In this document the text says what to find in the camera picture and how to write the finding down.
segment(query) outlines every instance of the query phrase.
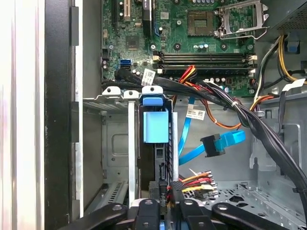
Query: sata port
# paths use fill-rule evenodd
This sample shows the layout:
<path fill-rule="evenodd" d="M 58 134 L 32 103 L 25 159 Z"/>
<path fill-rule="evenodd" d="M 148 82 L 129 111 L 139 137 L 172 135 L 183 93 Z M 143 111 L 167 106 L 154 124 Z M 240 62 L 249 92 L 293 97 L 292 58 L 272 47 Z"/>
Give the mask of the sata port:
<path fill-rule="evenodd" d="M 132 61 L 131 61 L 131 59 L 122 59 L 122 60 L 119 61 L 119 64 L 121 66 L 131 66 Z"/>
<path fill-rule="evenodd" d="M 120 67 L 131 71 L 131 66 L 121 65 Z"/>

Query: white label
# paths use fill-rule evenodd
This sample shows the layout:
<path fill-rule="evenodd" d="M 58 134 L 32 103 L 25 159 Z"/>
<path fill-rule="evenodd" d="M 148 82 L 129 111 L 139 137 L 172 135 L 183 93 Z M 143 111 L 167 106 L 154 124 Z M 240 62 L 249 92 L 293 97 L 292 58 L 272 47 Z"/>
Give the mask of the white label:
<path fill-rule="evenodd" d="M 153 80 L 154 80 L 154 76 L 155 76 L 155 71 L 152 71 L 150 69 L 145 69 L 144 73 L 143 73 L 141 85 L 142 86 L 152 85 Z"/>
<path fill-rule="evenodd" d="M 169 19 L 169 13 L 168 12 L 161 12 L 160 13 L 160 18 L 162 20 L 168 20 Z"/>
<path fill-rule="evenodd" d="M 304 85 L 305 80 L 306 80 L 305 78 L 295 80 L 291 84 L 285 85 L 283 88 L 283 91 L 289 91 L 290 89 L 293 89 L 293 88 L 302 87 Z"/>
<path fill-rule="evenodd" d="M 197 109 L 188 109 L 187 110 L 187 117 L 197 120 L 204 120 L 206 112 L 203 110 L 197 110 Z"/>

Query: motherboard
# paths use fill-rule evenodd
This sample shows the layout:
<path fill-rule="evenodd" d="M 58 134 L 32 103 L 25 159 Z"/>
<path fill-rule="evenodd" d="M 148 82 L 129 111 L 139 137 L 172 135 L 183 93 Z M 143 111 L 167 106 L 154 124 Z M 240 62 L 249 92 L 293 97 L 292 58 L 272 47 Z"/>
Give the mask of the motherboard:
<path fill-rule="evenodd" d="M 103 79 L 119 68 L 142 77 L 151 69 L 177 80 L 189 65 L 233 96 L 252 96 L 253 38 L 222 40 L 219 8 L 242 0 L 103 0 Z M 233 9 L 230 28 L 252 27 L 251 6 Z"/>

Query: blue sata port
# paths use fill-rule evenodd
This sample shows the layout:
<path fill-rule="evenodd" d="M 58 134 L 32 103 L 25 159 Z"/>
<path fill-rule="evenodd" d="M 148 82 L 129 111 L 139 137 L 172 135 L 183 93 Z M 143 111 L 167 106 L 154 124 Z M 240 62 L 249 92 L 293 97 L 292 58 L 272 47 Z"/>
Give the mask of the blue sata port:
<path fill-rule="evenodd" d="M 131 59 L 122 59 L 122 60 L 119 61 L 119 64 L 121 66 L 131 66 L 132 60 Z"/>

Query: black plastic frame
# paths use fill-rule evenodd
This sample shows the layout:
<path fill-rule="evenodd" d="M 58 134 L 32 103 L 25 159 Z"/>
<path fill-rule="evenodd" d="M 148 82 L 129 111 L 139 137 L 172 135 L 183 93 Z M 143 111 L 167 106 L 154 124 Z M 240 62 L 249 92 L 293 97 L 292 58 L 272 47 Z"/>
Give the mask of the black plastic frame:
<path fill-rule="evenodd" d="M 71 220 L 71 1 L 45 1 L 45 229 Z"/>

